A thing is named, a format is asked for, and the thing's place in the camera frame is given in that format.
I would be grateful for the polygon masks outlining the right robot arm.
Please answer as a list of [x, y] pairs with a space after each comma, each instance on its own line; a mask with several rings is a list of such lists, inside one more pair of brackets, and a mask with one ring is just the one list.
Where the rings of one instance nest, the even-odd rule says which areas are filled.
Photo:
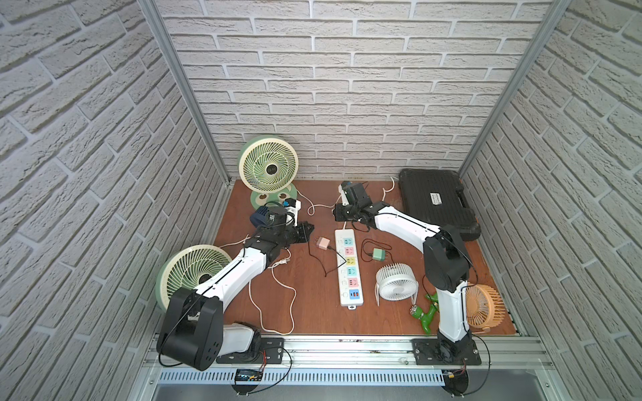
[[453, 226], [422, 222], [385, 202], [373, 202], [361, 183], [342, 182], [339, 195], [341, 202], [333, 210], [337, 222], [359, 222], [388, 232], [422, 252], [425, 275], [436, 289], [440, 309], [437, 350], [443, 359], [463, 355], [474, 341], [466, 320], [472, 262], [460, 232]]

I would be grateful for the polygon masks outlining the pink USB charger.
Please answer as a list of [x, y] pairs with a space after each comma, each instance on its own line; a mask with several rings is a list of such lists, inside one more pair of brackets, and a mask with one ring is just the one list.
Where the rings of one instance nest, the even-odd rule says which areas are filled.
[[319, 237], [316, 242], [316, 246], [322, 250], [328, 250], [330, 248], [330, 240], [326, 237]]

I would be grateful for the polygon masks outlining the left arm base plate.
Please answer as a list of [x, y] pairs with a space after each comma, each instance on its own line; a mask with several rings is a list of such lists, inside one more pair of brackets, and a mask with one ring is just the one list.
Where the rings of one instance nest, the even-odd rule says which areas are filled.
[[217, 364], [227, 365], [277, 365], [284, 358], [284, 338], [260, 338], [254, 340], [250, 348], [243, 353], [219, 355]]

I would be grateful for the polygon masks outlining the green USB charger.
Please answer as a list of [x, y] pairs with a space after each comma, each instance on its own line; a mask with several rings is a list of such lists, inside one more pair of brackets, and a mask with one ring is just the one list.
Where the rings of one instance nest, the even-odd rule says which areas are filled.
[[386, 260], [387, 252], [384, 249], [374, 248], [372, 252], [372, 259], [377, 262], [383, 262]]

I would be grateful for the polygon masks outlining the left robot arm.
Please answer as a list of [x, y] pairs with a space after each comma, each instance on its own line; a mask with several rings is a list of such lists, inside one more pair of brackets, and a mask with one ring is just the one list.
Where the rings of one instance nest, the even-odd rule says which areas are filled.
[[239, 254], [220, 272], [194, 289], [181, 288], [172, 297], [157, 339], [159, 356], [204, 371], [222, 355], [254, 357], [261, 342], [249, 324], [224, 323], [224, 312], [254, 277], [274, 264], [282, 250], [309, 241], [314, 226], [298, 222], [301, 202], [289, 198], [269, 209]]

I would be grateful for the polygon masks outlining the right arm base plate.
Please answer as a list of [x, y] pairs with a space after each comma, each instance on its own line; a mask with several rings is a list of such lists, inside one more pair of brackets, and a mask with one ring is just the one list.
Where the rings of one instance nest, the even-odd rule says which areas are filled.
[[412, 353], [419, 366], [479, 366], [482, 364], [476, 344], [471, 339], [451, 342], [440, 338], [411, 340]]

